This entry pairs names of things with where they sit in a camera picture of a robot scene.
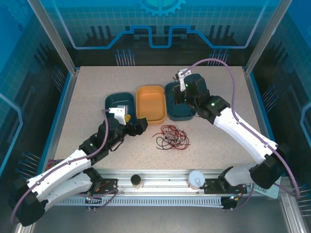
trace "transparent panel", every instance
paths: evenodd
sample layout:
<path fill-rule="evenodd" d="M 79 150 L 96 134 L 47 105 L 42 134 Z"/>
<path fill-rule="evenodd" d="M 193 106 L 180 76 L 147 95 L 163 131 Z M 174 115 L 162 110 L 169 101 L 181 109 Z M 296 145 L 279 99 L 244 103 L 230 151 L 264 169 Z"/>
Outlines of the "transparent panel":
<path fill-rule="evenodd" d="M 300 184 L 311 187 L 311 1 L 293 0 L 253 74 L 262 111 Z"/>
<path fill-rule="evenodd" d="M 279 0 L 42 0 L 77 66 L 245 65 Z"/>
<path fill-rule="evenodd" d="M 0 0 L 0 33 L 0 232 L 6 233 L 9 184 L 36 173 L 68 72 L 26 0 Z"/>

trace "gray floor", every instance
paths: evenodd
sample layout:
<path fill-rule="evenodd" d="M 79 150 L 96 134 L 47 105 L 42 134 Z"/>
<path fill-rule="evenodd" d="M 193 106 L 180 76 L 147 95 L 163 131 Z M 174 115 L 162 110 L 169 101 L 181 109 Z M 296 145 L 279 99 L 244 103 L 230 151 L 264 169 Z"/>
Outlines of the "gray floor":
<path fill-rule="evenodd" d="M 84 207 L 50 209 L 33 233 L 275 233 L 288 232 L 277 200 L 252 198 L 234 213 L 200 207 Z"/>

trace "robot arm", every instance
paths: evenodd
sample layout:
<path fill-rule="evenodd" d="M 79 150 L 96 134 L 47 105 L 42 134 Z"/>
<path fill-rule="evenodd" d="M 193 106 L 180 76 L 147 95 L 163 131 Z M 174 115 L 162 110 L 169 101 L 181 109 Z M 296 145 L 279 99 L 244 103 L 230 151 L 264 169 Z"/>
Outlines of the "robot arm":
<path fill-rule="evenodd" d="M 9 205 L 15 208 L 19 200 L 26 192 L 29 192 L 22 200 L 17 208 L 16 217 L 23 226 L 28 226 L 39 220 L 43 214 L 49 210 L 55 203 L 79 193 L 87 193 L 93 195 L 98 193 L 103 183 L 109 182 L 92 166 L 106 157 L 114 146 L 122 143 L 126 135 L 141 135 L 147 128 L 148 122 L 146 118 L 137 119 L 136 124 L 119 122 L 115 118 L 108 118 L 108 137 L 104 147 L 92 157 L 87 157 L 91 153 L 97 151 L 104 141 L 106 132 L 105 124 L 101 124 L 98 132 L 84 141 L 72 155 L 63 160 L 50 170 L 45 171 L 29 180 L 25 181 L 21 178 L 13 182 L 13 189 L 9 198 Z M 47 175 L 51 170 L 55 170 L 44 180 L 40 179 Z M 113 190 L 116 184 L 109 185 Z"/>
<path fill-rule="evenodd" d="M 255 161 L 250 165 L 227 168 L 224 171 L 225 174 L 221 174 L 222 181 L 220 182 L 230 186 L 256 183 L 265 189 L 270 188 L 284 173 L 285 168 L 277 156 L 256 136 L 263 139 L 282 157 L 285 156 L 286 148 L 260 134 L 236 114 L 237 121 L 233 116 L 230 104 L 219 96 L 210 95 L 204 78 L 199 74 L 191 74 L 188 71 L 185 75 L 181 75 L 182 72 L 183 70 L 176 75 L 180 85 L 173 88 L 175 104 L 188 104 L 197 111 L 201 118 L 208 120 L 232 136 L 249 152 Z"/>

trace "enclosure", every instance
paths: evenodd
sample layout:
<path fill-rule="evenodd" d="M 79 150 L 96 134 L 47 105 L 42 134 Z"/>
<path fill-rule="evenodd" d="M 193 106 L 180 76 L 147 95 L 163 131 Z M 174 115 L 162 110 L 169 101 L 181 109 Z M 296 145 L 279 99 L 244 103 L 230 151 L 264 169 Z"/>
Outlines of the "enclosure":
<path fill-rule="evenodd" d="M 120 232 L 126 226 L 129 232 L 309 232 L 310 9 L 309 0 L 0 0 L 0 231 Z M 166 109 L 173 100 L 164 88 L 172 77 L 206 58 L 231 67 L 237 113 L 290 148 L 285 160 L 300 200 L 276 186 L 255 185 L 250 202 L 232 214 L 191 204 L 144 204 L 204 197 L 202 189 L 188 190 L 192 170 L 217 178 L 229 166 L 254 161 L 195 113 L 179 121 Z M 192 73 L 205 78 L 211 94 L 231 102 L 230 74 L 220 62 L 202 63 Z M 71 204 L 72 197 L 28 227 L 9 223 L 15 179 L 34 177 L 49 160 L 70 156 L 97 132 L 112 94 L 132 95 L 131 120 L 144 117 L 135 110 L 142 101 L 138 89 L 151 85 L 165 92 L 157 120 L 187 132 L 186 150 L 158 150 L 153 135 L 161 125 L 150 124 L 143 136 L 126 137 L 94 166 L 119 181 L 112 206 L 88 213 Z M 132 189 L 133 174 L 144 179 L 141 191 Z M 280 183 L 292 191 L 287 175 Z M 118 203 L 122 198 L 134 204 Z"/>

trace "white table surface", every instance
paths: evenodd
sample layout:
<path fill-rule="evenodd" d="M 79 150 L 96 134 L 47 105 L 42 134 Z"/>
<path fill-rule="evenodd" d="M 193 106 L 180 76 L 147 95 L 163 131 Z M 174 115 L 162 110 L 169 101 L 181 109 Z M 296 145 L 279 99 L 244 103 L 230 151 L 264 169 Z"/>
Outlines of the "white table surface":
<path fill-rule="evenodd" d="M 173 82 L 175 73 L 185 67 L 81 67 L 72 94 L 55 159 L 67 158 L 103 122 L 105 98 L 116 92 L 130 92 L 136 98 L 140 86 Z M 232 67 L 237 79 L 236 112 L 259 130 L 254 107 L 242 67 Z M 232 81 L 225 67 L 196 67 L 192 73 L 205 78 L 211 95 L 231 103 Z M 186 150 L 158 150 L 152 135 L 161 125 L 148 126 L 141 136 L 126 136 L 116 152 L 98 162 L 95 168 L 114 169 L 222 169 L 253 162 L 252 157 L 234 139 L 208 121 L 194 117 L 164 124 L 184 130 L 190 139 Z"/>

